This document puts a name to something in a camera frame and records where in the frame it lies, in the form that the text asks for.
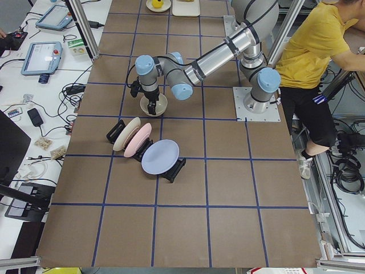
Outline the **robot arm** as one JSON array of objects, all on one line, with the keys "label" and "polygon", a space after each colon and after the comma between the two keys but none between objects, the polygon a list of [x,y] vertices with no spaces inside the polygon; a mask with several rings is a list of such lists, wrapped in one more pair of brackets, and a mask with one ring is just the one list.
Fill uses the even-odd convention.
[{"label": "robot arm", "polygon": [[176,99],[186,100],[193,94],[194,85],[239,55],[242,56],[240,70],[252,85],[244,106],[256,114],[266,111],[271,97],[279,88],[281,77],[275,69],[265,65],[261,43],[278,19],[278,2],[231,1],[230,5],[235,12],[233,32],[221,44],[191,63],[185,64],[178,52],[137,57],[135,68],[138,77],[131,84],[131,95],[144,94],[150,115],[156,115],[160,95],[158,77],[165,77]]}]

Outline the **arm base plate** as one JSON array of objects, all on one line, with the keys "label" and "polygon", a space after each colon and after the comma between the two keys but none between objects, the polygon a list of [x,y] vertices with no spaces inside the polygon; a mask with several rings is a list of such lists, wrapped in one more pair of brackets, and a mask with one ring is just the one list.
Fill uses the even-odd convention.
[{"label": "arm base plate", "polygon": [[236,18],[234,15],[224,15],[223,22],[224,22],[225,36],[231,35],[240,26],[240,24],[236,22]]},{"label": "arm base plate", "polygon": [[233,97],[238,122],[280,122],[275,96],[267,102],[256,101],[251,87],[233,87]]}]

